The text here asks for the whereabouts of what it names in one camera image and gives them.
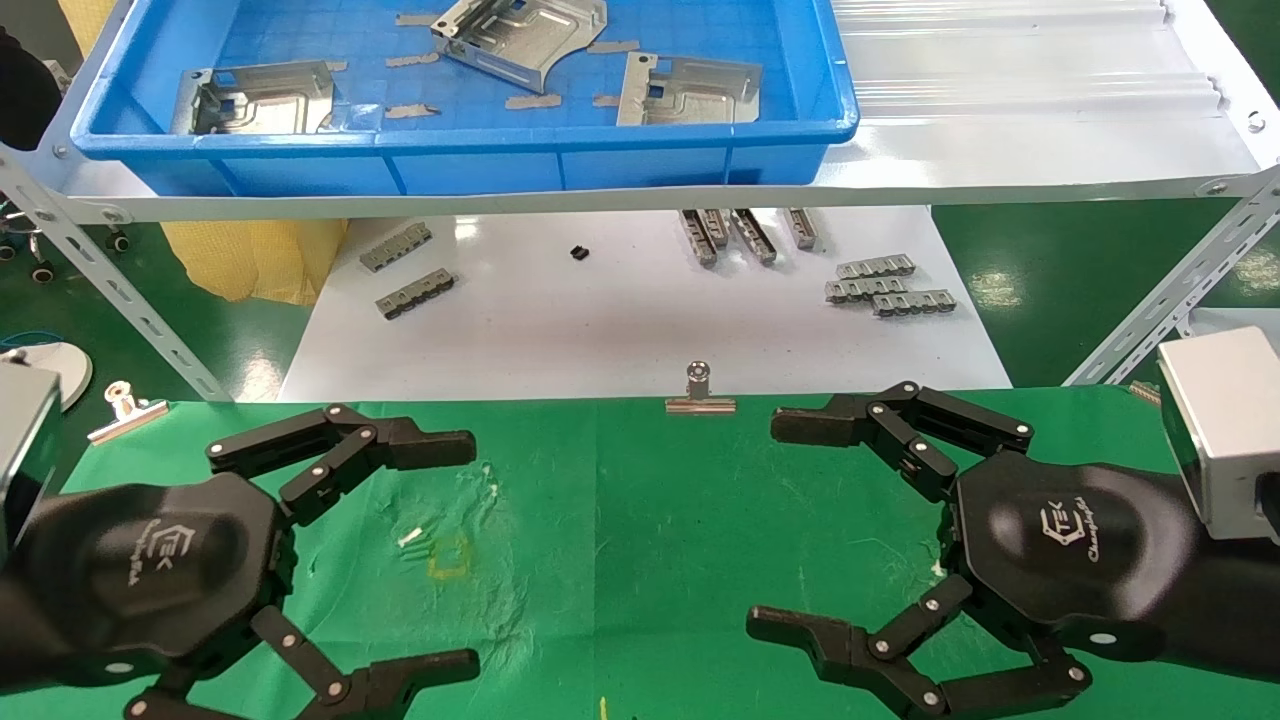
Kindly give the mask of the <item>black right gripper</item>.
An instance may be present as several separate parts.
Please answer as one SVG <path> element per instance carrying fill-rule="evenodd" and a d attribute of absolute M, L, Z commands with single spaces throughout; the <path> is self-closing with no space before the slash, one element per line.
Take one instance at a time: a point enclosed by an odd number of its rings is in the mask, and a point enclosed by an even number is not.
<path fill-rule="evenodd" d="M 914 380 L 832 395 L 822 407 L 776 409 L 773 439 L 865 446 L 927 501 L 950 501 L 966 579 L 945 578 L 877 633 L 756 605 L 748 634 L 804 651 L 820 680 L 868 691 L 900 719 L 1006 719 L 1069 705 L 1092 675 L 1064 647 L 1160 659 L 1172 635 L 1164 606 L 1201 541 L 1181 480 L 1106 462 L 1036 461 L 1021 455 L 1033 436 L 1024 421 Z M 941 441 L 989 459 L 957 478 Z M 911 653 L 969 601 L 969 615 L 1002 644 L 1024 648 L 1029 666 L 948 682 L 915 669 Z"/>

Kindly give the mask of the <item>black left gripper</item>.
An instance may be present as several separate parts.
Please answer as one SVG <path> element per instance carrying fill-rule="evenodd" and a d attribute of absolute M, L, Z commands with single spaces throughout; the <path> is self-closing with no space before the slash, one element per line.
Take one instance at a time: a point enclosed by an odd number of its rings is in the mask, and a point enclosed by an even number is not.
<path fill-rule="evenodd" d="M 125 706 L 127 719 L 233 719 L 187 694 L 260 639 L 314 693 L 298 719 L 403 719 L 420 691 L 476 679 L 477 652 L 340 673 L 278 607 L 297 562 L 293 527 L 316 521 L 380 469 L 476 457 L 468 430 L 425 432 L 408 416 L 333 404 L 212 442 L 207 460 L 220 474 L 196 484 L 44 500 L 29 519 L 31 688 L 161 674 Z M 279 500 L 247 480 L 298 462 L 307 466 Z"/>

